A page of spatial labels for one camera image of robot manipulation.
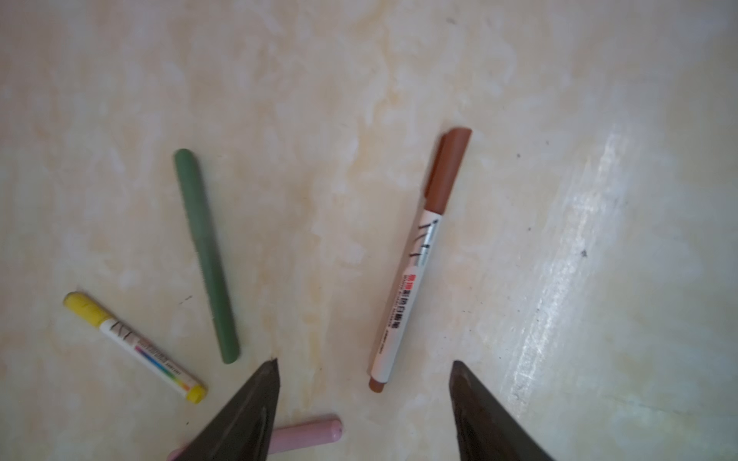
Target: dark pointed object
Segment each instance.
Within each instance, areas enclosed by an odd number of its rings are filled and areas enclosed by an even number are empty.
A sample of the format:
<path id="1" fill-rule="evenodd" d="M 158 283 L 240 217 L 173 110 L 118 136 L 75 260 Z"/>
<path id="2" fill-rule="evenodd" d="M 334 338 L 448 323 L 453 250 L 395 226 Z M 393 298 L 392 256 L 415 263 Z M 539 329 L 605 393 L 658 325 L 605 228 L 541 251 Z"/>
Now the dark pointed object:
<path id="1" fill-rule="evenodd" d="M 462 361 L 449 390 L 461 461 L 553 461 Z"/>
<path id="2" fill-rule="evenodd" d="M 279 386 L 277 359 L 264 362 L 176 461 L 264 461 Z"/>

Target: green marker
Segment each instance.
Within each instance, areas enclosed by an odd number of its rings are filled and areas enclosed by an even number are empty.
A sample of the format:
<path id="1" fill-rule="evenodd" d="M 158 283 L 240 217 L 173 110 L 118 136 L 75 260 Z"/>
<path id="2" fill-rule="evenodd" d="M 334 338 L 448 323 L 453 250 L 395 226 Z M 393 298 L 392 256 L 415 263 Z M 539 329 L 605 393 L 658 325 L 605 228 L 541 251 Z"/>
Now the green marker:
<path id="1" fill-rule="evenodd" d="M 210 300 L 221 356 L 224 363 L 231 364 L 238 358 L 238 337 L 235 334 L 226 278 L 218 253 L 218 243 L 215 241 L 213 218 L 207 206 L 200 167 L 195 154 L 187 149 L 179 149 L 174 153 L 174 167 L 177 170 L 187 221 L 190 223 L 190 233 L 200 259 L 202 279 Z"/>

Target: marker label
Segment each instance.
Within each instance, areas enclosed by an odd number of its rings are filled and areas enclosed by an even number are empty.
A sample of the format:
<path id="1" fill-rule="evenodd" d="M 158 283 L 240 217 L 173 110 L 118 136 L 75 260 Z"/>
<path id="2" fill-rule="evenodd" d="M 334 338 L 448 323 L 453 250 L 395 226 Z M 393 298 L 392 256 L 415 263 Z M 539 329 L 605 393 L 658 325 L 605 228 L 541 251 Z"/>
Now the marker label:
<path id="1" fill-rule="evenodd" d="M 392 366 L 400 348 L 402 334 L 407 327 L 407 319 L 418 296 L 425 265 L 438 232 L 441 215 L 426 209 L 421 213 L 415 232 L 412 249 L 407 256 L 407 266 L 402 272 L 400 283 L 395 289 L 395 297 L 379 343 L 379 351 L 374 358 L 371 376 L 380 383 L 390 379 Z"/>
<path id="2" fill-rule="evenodd" d="M 129 326 L 117 319 L 107 319 L 100 324 L 100 331 L 118 343 L 148 369 L 159 375 L 177 392 L 187 393 L 199 383 L 176 366 L 164 353 L 146 339 L 138 336 Z"/>

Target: white marker barrel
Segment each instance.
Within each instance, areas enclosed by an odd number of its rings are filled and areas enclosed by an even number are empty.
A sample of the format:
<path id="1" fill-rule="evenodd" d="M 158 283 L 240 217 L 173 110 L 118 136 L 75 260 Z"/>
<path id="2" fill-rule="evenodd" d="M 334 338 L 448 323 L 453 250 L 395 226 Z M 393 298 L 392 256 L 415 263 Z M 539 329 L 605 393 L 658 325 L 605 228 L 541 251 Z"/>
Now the white marker barrel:
<path id="1" fill-rule="evenodd" d="M 412 249 L 407 256 L 407 266 L 402 272 L 399 284 L 395 287 L 390 316 L 385 323 L 382 340 L 371 368 L 372 379 L 379 383 L 386 383 L 390 379 L 402 334 L 405 332 L 407 319 L 418 296 L 425 265 L 440 222 L 441 215 L 437 213 L 427 209 L 421 213 Z"/>

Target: pen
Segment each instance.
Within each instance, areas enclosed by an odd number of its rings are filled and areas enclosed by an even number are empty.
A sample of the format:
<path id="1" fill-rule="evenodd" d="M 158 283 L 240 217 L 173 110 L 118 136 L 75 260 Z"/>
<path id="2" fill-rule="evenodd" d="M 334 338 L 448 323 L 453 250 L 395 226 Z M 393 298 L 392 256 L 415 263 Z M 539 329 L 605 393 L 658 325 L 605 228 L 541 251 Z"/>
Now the pen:
<path id="1" fill-rule="evenodd" d="M 393 291 L 395 296 L 391 301 L 390 315 L 385 320 L 382 340 L 374 356 L 369 380 L 369 388 L 374 392 L 381 392 L 390 379 L 402 334 L 405 332 L 407 319 L 413 309 L 430 250 L 438 233 L 438 223 L 446 211 L 456 173 L 461 166 L 461 159 L 471 135 L 472 130 L 468 128 L 453 128 L 441 137 L 438 144 L 438 153 L 425 188 L 425 205 L 418 220 L 418 227 L 412 231 L 415 235 L 412 249 L 403 259 L 406 266 L 399 284 Z"/>
<path id="2" fill-rule="evenodd" d="M 195 378 L 87 295 L 79 292 L 67 294 L 64 297 L 64 305 L 127 350 L 190 402 L 199 403 L 207 394 L 207 390 Z"/>

